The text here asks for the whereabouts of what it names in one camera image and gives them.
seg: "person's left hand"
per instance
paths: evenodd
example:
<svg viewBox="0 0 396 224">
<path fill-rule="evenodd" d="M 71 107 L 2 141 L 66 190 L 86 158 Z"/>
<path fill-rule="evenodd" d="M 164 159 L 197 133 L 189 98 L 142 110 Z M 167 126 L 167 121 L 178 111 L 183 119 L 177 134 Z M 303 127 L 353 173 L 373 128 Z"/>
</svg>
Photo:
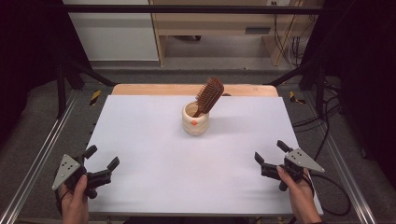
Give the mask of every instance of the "person's left hand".
<svg viewBox="0 0 396 224">
<path fill-rule="evenodd" d="M 87 188 L 87 176 L 82 175 L 76 184 L 74 191 L 61 186 L 63 224 L 85 224 L 88 223 L 88 197 L 84 194 Z"/>
</svg>

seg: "white table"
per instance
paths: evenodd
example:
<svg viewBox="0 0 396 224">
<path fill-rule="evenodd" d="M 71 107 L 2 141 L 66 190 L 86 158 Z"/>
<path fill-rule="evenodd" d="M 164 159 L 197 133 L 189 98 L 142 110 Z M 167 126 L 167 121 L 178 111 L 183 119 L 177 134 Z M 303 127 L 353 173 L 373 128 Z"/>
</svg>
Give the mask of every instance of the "white table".
<svg viewBox="0 0 396 224">
<path fill-rule="evenodd" d="M 110 95 L 89 143 L 85 165 L 120 165 L 112 183 L 90 200 L 90 212 L 111 216 L 277 216 L 292 214 L 279 181 L 261 176 L 254 160 L 283 164 L 277 140 L 298 147 L 280 97 L 220 97 L 210 127 L 192 136 L 181 127 L 189 95 Z M 318 198 L 317 209 L 323 214 Z"/>
</svg>

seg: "brown hairbrush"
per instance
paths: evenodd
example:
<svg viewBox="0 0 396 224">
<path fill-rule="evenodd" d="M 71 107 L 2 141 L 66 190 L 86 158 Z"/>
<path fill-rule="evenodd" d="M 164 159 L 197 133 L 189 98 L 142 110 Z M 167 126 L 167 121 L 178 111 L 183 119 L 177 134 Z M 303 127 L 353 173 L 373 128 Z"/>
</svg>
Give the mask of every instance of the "brown hairbrush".
<svg viewBox="0 0 396 224">
<path fill-rule="evenodd" d="M 224 86 L 218 78 L 208 78 L 206 84 L 195 97 L 198 104 L 198 110 L 192 117 L 198 118 L 200 114 L 209 113 L 210 109 L 212 109 L 213 105 L 215 105 L 223 92 Z"/>
</svg>

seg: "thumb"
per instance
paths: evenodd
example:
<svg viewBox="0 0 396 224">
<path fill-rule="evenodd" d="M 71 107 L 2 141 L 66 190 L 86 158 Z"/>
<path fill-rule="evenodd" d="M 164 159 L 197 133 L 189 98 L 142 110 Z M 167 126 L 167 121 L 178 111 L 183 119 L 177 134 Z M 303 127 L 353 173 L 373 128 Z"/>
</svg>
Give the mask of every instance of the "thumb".
<svg viewBox="0 0 396 224">
<path fill-rule="evenodd" d="M 286 172 L 282 167 L 277 166 L 277 173 L 279 174 L 279 177 L 285 182 L 286 185 L 288 185 L 290 190 L 297 189 L 297 184 L 294 182 L 293 179 L 291 179 L 291 176 Z"/>
<path fill-rule="evenodd" d="M 73 193 L 74 197 L 73 199 L 77 198 L 77 199 L 81 199 L 82 200 L 82 196 L 84 195 L 84 190 L 85 188 L 87 188 L 87 176 L 86 175 L 82 175 L 79 178 L 79 181 L 76 184 L 76 188 L 75 191 Z"/>
</svg>

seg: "hairbrush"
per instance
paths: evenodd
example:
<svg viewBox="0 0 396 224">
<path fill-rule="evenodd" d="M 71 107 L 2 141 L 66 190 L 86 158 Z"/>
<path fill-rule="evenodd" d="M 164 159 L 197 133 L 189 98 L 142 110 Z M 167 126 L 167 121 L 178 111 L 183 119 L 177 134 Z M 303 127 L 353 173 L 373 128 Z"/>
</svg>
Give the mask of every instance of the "hairbrush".
<svg viewBox="0 0 396 224">
<path fill-rule="evenodd" d="M 198 118 L 200 114 L 209 113 L 223 92 L 224 86 L 218 78 L 208 78 L 206 84 L 201 88 L 195 97 L 197 100 L 196 103 L 198 105 L 198 110 L 192 117 Z"/>
</svg>

